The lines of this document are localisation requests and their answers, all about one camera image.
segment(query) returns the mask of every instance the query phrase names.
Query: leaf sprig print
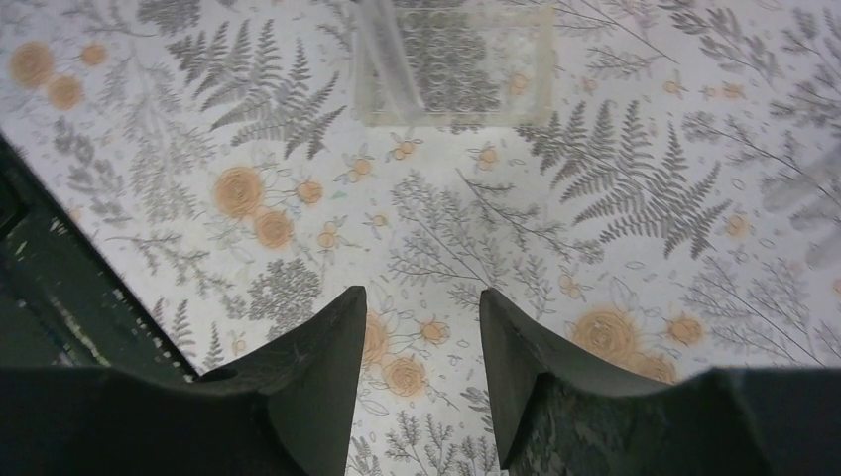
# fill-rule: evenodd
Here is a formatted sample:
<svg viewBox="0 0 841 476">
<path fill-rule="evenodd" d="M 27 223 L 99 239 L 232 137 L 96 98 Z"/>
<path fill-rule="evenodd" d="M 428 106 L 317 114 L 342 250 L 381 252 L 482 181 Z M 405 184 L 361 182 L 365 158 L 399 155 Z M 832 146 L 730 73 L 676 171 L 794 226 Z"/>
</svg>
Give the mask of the leaf sprig print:
<svg viewBox="0 0 841 476">
<path fill-rule="evenodd" d="M 90 199 L 90 210 L 103 222 L 125 228 L 133 218 L 121 202 L 126 191 L 123 177 L 114 171 L 110 160 L 96 158 L 90 137 L 77 133 L 63 117 L 56 121 L 54 128 L 56 150 L 76 159 L 76 163 L 69 166 L 67 186 L 86 195 Z"/>
<path fill-rule="evenodd" d="M 721 166 L 716 163 L 704 178 L 690 185 L 683 174 L 686 157 L 671 124 L 668 148 L 658 165 L 649 153 L 652 144 L 639 107 L 639 101 L 629 104 L 618 138 L 611 101 L 602 103 L 589 135 L 584 102 L 573 109 L 565 127 L 555 113 L 548 126 L 521 127 L 518 133 L 532 143 L 532 154 L 541 158 L 542 173 L 560 166 L 552 187 L 568 182 L 561 203 L 600 195 L 575 216 L 573 225 L 615 217 L 601 232 L 601 243 L 632 235 L 661 238 L 663 255 L 668 258 L 678 245 L 688 241 L 690 255 L 696 259 L 711 247 L 707 237 L 712 224 L 731 203 L 704 203 Z"/>
<path fill-rule="evenodd" d="M 748 35 L 729 8 L 708 8 L 699 13 L 695 0 L 663 0 L 660 8 L 670 12 L 676 28 L 698 37 L 701 51 L 718 61 L 718 67 L 729 72 L 750 69 L 771 88 L 774 79 L 782 77 L 777 55 L 757 35 Z"/>
<path fill-rule="evenodd" d="M 787 100 L 773 100 L 772 114 L 791 119 L 797 126 L 831 127 L 841 137 L 841 18 L 830 9 L 823 11 L 823 22 L 811 12 L 792 10 L 796 28 L 782 31 L 783 49 L 793 55 L 816 59 L 810 79 L 797 82 Z"/>
<path fill-rule="evenodd" d="M 823 321 L 815 325 L 808 296 L 806 282 L 785 260 L 764 263 L 761 276 L 743 286 L 729 263 L 708 257 L 683 302 L 706 318 L 722 347 L 788 365 L 824 366 L 837 358 L 837 334 Z M 815 337 L 822 342 L 817 349 Z"/>
<path fill-rule="evenodd" d="M 236 104 L 220 116 L 210 130 L 248 123 L 236 132 L 231 146 L 255 140 L 285 141 L 285 157 L 307 145 L 309 160 L 324 149 L 323 138 L 330 124 L 345 109 L 341 106 L 322 112 L 338 79 L 338 72 L 321 89 L 309 93 L 307 82 L 312 78 L 309 61 L 298 39 L 295 60 L 290 73 L 280 75 L 281 57 L 275 40 L 274 21 L 267 20 L 254 48 L 249 40 L 249 22 L 240 26 L 229 48 L 228 22 L 218 27 L 212 40 L 202 31 L 195 39 L 187 36 L 167 49 L 186 71 L 186 84 L 204 77 L 193 93 L 197 99 L 206 92 L 201 110 Z"/>
<path fill-rule="evenodd" d="M 389 444 L 386 456 L 398 462 L 412 463 L 420 469 L 416 474 L 443 476 L 454 472 L 458 476 L 485 476 L 496 470 L 496 445 L 489 443 L 485 436 L 467 436 L 461 443 L 455 443 L 452 425 L 436 421 L 431 414 L 424 416 L 422 429 L 418 418 L 408 416 L 406 412 L 399 412 L 397 421 L 398 429 L 386 435 Z"/>
</svg>

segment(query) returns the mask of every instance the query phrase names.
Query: gray branch print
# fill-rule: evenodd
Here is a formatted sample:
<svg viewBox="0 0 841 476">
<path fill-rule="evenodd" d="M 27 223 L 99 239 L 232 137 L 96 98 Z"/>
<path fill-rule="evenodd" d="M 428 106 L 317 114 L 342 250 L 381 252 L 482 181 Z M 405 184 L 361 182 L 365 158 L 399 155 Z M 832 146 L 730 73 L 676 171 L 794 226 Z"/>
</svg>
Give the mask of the gray branch print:
<svg viewBox="0 0 841 476">
<path fill-rule="evenodd" d="M 712 224 L 731 203 L 704 204 L 721 165 L 716 163 L 702 180 L 690 185 L 683 174 L 688 165 L 674 127 L 669 124 L 668 148 L 658 163 L 649 153 L 652 144 L 640 118 L 639 101 L 629 104 L 618 138 L 612 104 L 602 103 L 589 135 L 583 101 L 565 127 L 554 113 L 548 126 L 520 127 L 517 132 L 532 143 L 532 155 L 541 158 L 542 173 L 560 166 L 552 187 L 568 182 L 561 203 L 600 195 L 575 216 L 573 225 L 615 217 L 599 236 L 603 244 L 625 236 L 660 238 L 668 258 L 678 245 L 690 242 L 690 255 L 697 259 L 712 247 L 707 239 Z"/>
<path fill-rule="evenodd" d="M 309 93 L 309 61 L 298 39 L 295 61 L 286 77 L 281 77 L 281 59 L 275 40 L 274 20 L 263 24 L 260 37 L 252 49 L 249 21 L 240 26 L 233 46 L 228 47 L 228 22 L 216 30 L 212 40 L 201 31 L 170 44 L 167 49 L 186 71 L 189 86 L 204 77 L 193 93 L 193 99 L 208 93 L 201 110 L 236 104 L 210 127 L 218 128 L 247 122 L 231 139 L 232 146 L 255 140 L 285 141 L 285 157 L 307 145 L 309 160 L 324 149 L 327 128 L 345 106 L 322 112 L 338 79 L 338 72 L 316 92 Z"/>
<path fill-rule="evenodd" d="M 733 10 L 707 8 L 700 11 L 695 0 L 661 0 L 660 8 L 670 12 L 669 17 L 676 28 L 698 37 L 701 51 L 717 60 L 718 67 L 725 71 L 741 73 L 750 69 L 771 88 L 774 88 L 774 79 L 782 77 L 777 55 L 768 49 L 762 38 L 743 31 Z"/>
<path fill-rule="evenodd" d="M 540 5 L 541 0 L 507 0 L 514 5 Z M 555 28 L 565 36 L 599 41 L 603 36 L 623 32 L 650 50 L 646 55 L 629 51 L 614 51 L 606 45 L 590 47 L 587 68 L 603 79 L 639 79 L 640 73 L 650 73 L 651 65 L 659 59 L 679 62 L 656 47 L 649 40 L 649 30 L 657 25 L 658 13 L 648 0 L 606 0 L 601 3 L 556 0 Z"/>
<path fill-rule="evenodd" d="M 836 357 L 834 336 L 824 322 L 812 322 L 806 282 L 782 259 L 764 263 L 762 272 L 743 286 L 730 264 L 705 258 L 703 271 L 682 300 L 700 312 L 724 348 L 762 353 L 789 365 L 826 365 Z M 822 348 L 815 348 L 815 338 L 824 343 Z"/>
<path fill-rule="evenodd" d="M 411 171 L 392 189 L 392 203 L 400 220 L 411 225 L 403 246 L 391 250 L 389 269 L 401 283 L 454 282 L 448 291 L 450 297 L 463 308 L 476 308 L 481 290 L 507 285 L 510 270 L 500 250 L 501 240 L 513 239 L 524 250 L 530 247 L 528 240 L 540 241 L 564 259 L 569 259 L 569 251 L 588 259 L 601 257 L 600 248 L 592 245 L 565 244 L 557 235 L 559 225 L 537 220 L 535 205 L 523 211 L 490 200 L 492 193 L 497 194 L 496 199 L 504 197 L 509 186 L 499 188 L 464 176 L 462 179 L 473 191 L 472 203 L 465 204 L 452 189 L 441 190 L 427 183 L 417 171 Z M 484 225 L 487 233 L 474 236 L 471 230 L 479 225 Z M 500 231 L 506 234 L 497 236 Z M 543 294 L 540 273 L 534 280 L 526 268 L 524 273 L 523 279 L 529 280 L 527 287 Z"/>
<path fill-rule="evenodd" d="M 797 82 L 787 100 L 771 102 L 772 114 L 791 119 L 797 126 L 829 126 L 841 137 L 841 18 L 828 8 L 823 22 L 810 12 L 795 8 L 795 28 L 782 31 L 783 49 L 793 55 L 811 56 L 817 66 L 810 79 Z"/>
<path fill-rule="evenodd" d="M 482 224 L 489 230 L 495 231 L 500 227 L 511 230 L 514 242 L 523 253 L 528 253 L 529 239 L 537 238 L 554 255 L 564 260 L 570 260 L 570 252 L 578 252 L 581 261 L 586 263 L 600 263 L 604 253 L 598 242 L 575 241 L 565 243 L 559 236 L 566 231 L 558 222 L 541 223 L 540 208 L 532 203 L 526 209 L 517 209 L 504 204 L 508 194 L 514 190 L 512 183 L 488 184 L 470 180 L 460 170 L 456 170 L 461 180 L 473 192 L 475 200 L 473 206 L 480 212 Z"/>
<path fill-rule="evenodd" d="M 167 265 L 176 272 L 177 286 L 193 284 L 200 297 L 217 297 L 229 318 L 242 318 L 246 312 L 245 300 L 232 293 L 234 285 L 224 277 L 205 270 L 210 253 L 201 250 L 186 251 L 182 248 L 182 240 L 183 236 L 178 233 L 152 232 L 149 238 L 112 236 L 105 241 L 131 244 L 146 260 L 152 276 L 162 265 Z"/>
<path fill-rule="evenodd" d="M 61 12 L 62 15 L 84 21 L 84 33 L 88 35 L 111 36 L 114 33 L 130 37 L 147 38 L 154 35 L 134 32 L 120 13 L 120 3 L 108 0 L 105 11 L 99 8 L 94 0 L 72 0 L 70 6 Z"/>
<path fill-rule="evenodd" d="M 72 124 L 63 117 L 56 121 L 53 146 L 59 154 L 73 157 L 69 165 L 67 186 L 90 199 L 90 210 L 103 222 L 116 228 L 125 228 L 132 217 L 121 203 L 125 195 L 125 182 L 114 172 L 109 159 L 97 159 L 90 137 L 75 132 Z"/>
<path fill-rule="evenodd" d="M 796 230 L 810 231 L 825 225 L 834 230 L 815 249 L 806 253 L 810 266 L 831 264 L 841 242 L 841 149 L 835 147 L 821 159 L 810 164 L 802 160 L 802 145 L 786 131 L 779 151 L 772 152 L 758 141 L 751 128 L 728 115 L 723 125 L 708 112 L 698 111 L 683 117 L 683 127 L 690 142 L 711 144 L 727 142 L 736 148 L 730 161 L 736 166 L 749 167 L 772 164 L 775 172 L 763 180 L 764 205 L 768 211 L 780 211 L 808 196 L 813 198 L 789 216 Z"/>
<path fill-rule="evenodd" d="M 130 54 L 107 73 L 97 107 L 125 117 L 123 137 L 138 146 L 130 167 L 131 186 L 149 221 L 193 218 L 196 198 L 182 181 L 195 167 L 206 166 L 216 154 L 215 146 L 209 136 L 177 119 L 183 107 L 169 67 L 144 64 L 134 44 L 129 47 Z M 127 99 L 129 77 L 137 80 L 140 93 Z"/>
</svg>

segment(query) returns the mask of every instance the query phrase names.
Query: gray leaf print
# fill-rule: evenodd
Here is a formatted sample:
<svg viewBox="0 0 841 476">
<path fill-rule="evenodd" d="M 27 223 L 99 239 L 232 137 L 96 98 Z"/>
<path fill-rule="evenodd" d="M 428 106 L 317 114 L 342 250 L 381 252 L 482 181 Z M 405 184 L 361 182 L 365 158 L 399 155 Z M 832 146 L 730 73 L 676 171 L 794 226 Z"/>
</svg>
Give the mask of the gray leaf print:
<svg viewBox="0 0 841 476">
<path fill-rule="evenodd" d="M 772 88 L 776 77 L 782 77 L 777 55 L 770 51 L 757 35 L 746 35 L 742 25 L 727 8 L 704 9 L 695 12 L 695 0 L 663 0 L 660 8 L 671 12 L 669 17 L 676 28 L 687 35 L 697 36 L 701 51 L 718 61 L 718 67 L 730 72 L 751 69 Z"/>
<path fill-rule="evenodd" d="M 198 25 L 200 0 L 141 0 L 137 7 L 140 23 L 154 23 L 162 35 L 172 36 Z"/>
<path fill-rule="evenodd" d="M 391 430 L 386 435 L 389 444 L 386 456 L 411 464 L 420 470 L 420 474 L 452 474 L 454 471 L 459 476 L 482 476 L 497 470 L 497 448 L 486 436 L 477 439 L 468 436 L 461 443 L 453 442 L 452 425 L 436 421 L 431 414 L 424 416 L 423 430 L 418 418 L 408 416 L 406 412 L 399 412 L 397 421 L 398 430 Z M 357 472 L 370 474 L 358 469 Z"/>
<path fill-rule="evenodd" d="M 73 125 L 63 117 L 54 127 L 56 151 L 76 160 L 69 165 L 67 186 L 86 195 L 90 199 L 90 210 L 103 222 L 124 228 L 132 217 L 120 201 L 125 194 L 122 176 L 114 172 L 110 160 L 96 158 L 90 137 L 76 133 Z"/>
<path fill-rule="evenodd" d="M 186 314 L 186 306 L 187 299 L 184 299 L 176 310 L 176 316 L 170 326 L 169 336 L 173 340 L 173 344 L 176 345 L 185 357 L 194 358 L 195 350 L 193 347 L 195 347 L 195 340 L 189 322 L 189 316 Z M 155 303 L 155 307 L 152 309 L 152 316 L 159 325 L 162 325 L 162 317 L 164 313 L 163 307 L 164 299 L 160 298 L 158 299 L 158 302 Z"/>
<path fill-rule="evenodd" d="M 559 234 L 564 231 L 561 223 L 537 223 L 540 209 L 532 203 L 526 209 L 517 209 L 505 205 L 508 194 L 515 189 L 512 183 L 488 184 L 470 180 L 460 170 L 456 170 L 476 199 L 473 205 L 481 211 L 481 222 L 490 231 L 499 227 L 510 228 L 514 242 L 523 253 L 528 253 L 530 237 L 536 237 L 553 254 L 570 259 L 570 252 L 580 254 L 581 260 L 588 263 L 598 263 L 602 260 L 602 250 L 598 243 L 575 242 L 567 244 Z"/>
<path fill-rule="evenodd" d="M 222 351 L 222 341 L 219 339 L 219 330 L 216 328 L 216 322 L 213 322 L 210 324 L 210 348 L 207 350 L 204 360 L 201 361 L 201 366 L 204 370 L 213 370 L 224 360 L 225 356 Z"/>
<path fill-rule="evenodd" d="M 829 9 L 823 12 L 823 27 L 815 15 L 795 8 L 792 12 L 795 29 L 783 30 L 783 49 L 794 55 L 810 56 L 816 61 L 810 79 L 800 81 L 789 92 L 787 100 L 771 102 L 771 112 L 790 119 L 797 126 L 831 127 L 841 137 L 841 19 Z"/>
<path fill-rule="evenodd" d="M 193 98 L 198 98 L 213 90 L 201 110 L 237 103 L 219 117 L 210 130 L 249 122 L 231 139 L 232 146 L 261 139 L 286 141 L 285 157 L 288 158 L 295 149 L 307 144 L 306 157 L 312 160 L 324 149 L 322 140 L 327 128 L 345 109 L 341 106 L 333 111 L 321 111 L 335 87 L 338 72 L 320 90 L 309 94 L 306 83 L 312 76 L 300 39 L 290 73 L 281 77 L 281 67 L 277 64 L 281 57 L 273 20 L 263 25 L 253 49 L 248 21 L 240 26 L 231 48 L 227 47 L 227 29 L 225 22 L 209 44 L 206 34 L 201 32 L 195 40 L 188 36 L 167 46 L 180 60 L 180 70 L 187 71 L 186 85 L 207 73 L 193 94 Z"/>
<path fill-rule="evenodd" d="M 837 249 L 837 227 L 841 224 L 841 160 L 838 147 L 825 153 L 811 165 L 802 159 L 802 145 L 790 131 L 782 135 L 779 151 L 767 149 L 757 140 L 757 134 L 747 124 L 728 115 L 723 126 L 708 112 L 694 112 L 683 117 L 686 137 L 690 141 L 704 141 L 717 144 L 727 141 L 737 148 L 730 155 L 730 161 L 741 167 L 771 163 L 777 166 L 775 172 L 763 180 L 763 203 L 767 210 L 778 211 L 797 206 L 797 201 L 806 196 L 813 197 L 789 216 L 794 229 L 808 231 L 825 225 L 833 225 L 832 233 L 816 248 L 806 253 L 809 264 L 827 266 L 834 260 L 832 250 Z"/>
<path fill-rule="evenodd" d="M 625 236 L 661 238 L 663 255 L 690 242 L 690 255 L 697 259 L 710 248 L 712 224 L 731 201 L 706 206 L 704 199 L 718 179 L 721 164 L 699 182 L 689 185 L 688 168 L 674 127 L 669 124 L 668 148 L 658 164 L 648 152 L 651 143 L 639 114 L 639 101 L 629 104 L 617 138 L 610 106 L 605 101 L 589 136 L 584 125 L 585 103 L 572 111 L 565 127 L 558 114 L 547 127 L 520 127 L 521 137 L 532 143 L 532 154 L 541 158 L 541 172 L 560 166 L 552 186 L 568 182 L 561 203 L 589 195 L 600 197 L 579 212 L 573 224 L 602 217 L 615 217 L 602 230 L 599 240 L 610 243 Z"/>
<path fill-rule="evenodd" d="M 356 471 L 362 476 L 383 476 L 380 458 L 371 451 L 371 445 L 365 437 L 350 438 L 351 454 L 348 454 L 348 469 Z"/>
<path fill-rule="evenodd" d="M 61 14 L 84 20 L 85 27 L 82 31 L 89 35 L 110 36 L 114 33 L 122 33 L 132 37 L 154 36 L 132 31 L 128 22 L 120 14 L 120 4 L 117 0 L 108 1 L 107 11 L 102 11 L 94 0 L 73 0 L 71 6 Z"/>
<path fill-rule="evenodd" d="M 683 302 L 706 319 L 716 343 L 746 354 L 763 353 L 789 365 L 824 365 L 814 349 L 806 282 L 780 259 L 763 264 L 749 287 L 731 266 L 704 259 Z"/>
<path fill-rule="evenodd" d="M 273 320 L 268 338 L 275 339 L 312 316 L 312 303 L 320 293 L 318 273 L 310 271 L 301 259 L 274 261 L 251 283 L 248 318 Z"/>
<path fill-rule="evenodd" d="M 538 255 L 529 254 L 527 259 L 517 258 L 514 260 L 514 281 L 526 286 L 526 298 L 529 300 L 535 311 L 532 314 L 534 320 L 541 320 L 545 314 L 554 314 L 554 309 L 547 308 L 550 302 L 555 299 L 550 297 L 553 288 L 546 278 L 548 266 L 545 260 Z"/>
<path fill-rule="evenodd" d="M 586 56 L 592 59 L 587 69 L 599 79 L 640 79 L 642 72 L 651 78 L 652 63 L 661 58 L 659 55 L 641 57 L 629 52 L 615 52 L 607 45 L 588 48 Z"/>
</svg>

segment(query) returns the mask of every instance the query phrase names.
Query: white patterned surface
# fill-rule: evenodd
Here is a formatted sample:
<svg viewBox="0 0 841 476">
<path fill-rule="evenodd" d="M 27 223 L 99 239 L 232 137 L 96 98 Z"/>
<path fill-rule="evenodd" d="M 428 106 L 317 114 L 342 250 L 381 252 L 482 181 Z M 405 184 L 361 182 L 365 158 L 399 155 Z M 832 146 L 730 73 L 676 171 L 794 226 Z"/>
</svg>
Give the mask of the white patterned surface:
<svg viewBox="0 0 841 476">
<path fill-rule="evenodd" d="M 552 5 L 554 127 L 366 130 L 339 0 L 0 0 L 0 128 L 202 371 L 365 285 L 350 474 L 495 467 L 489 286 L 666 381 L 841 363 L 841 10 Z"/>
</svg>

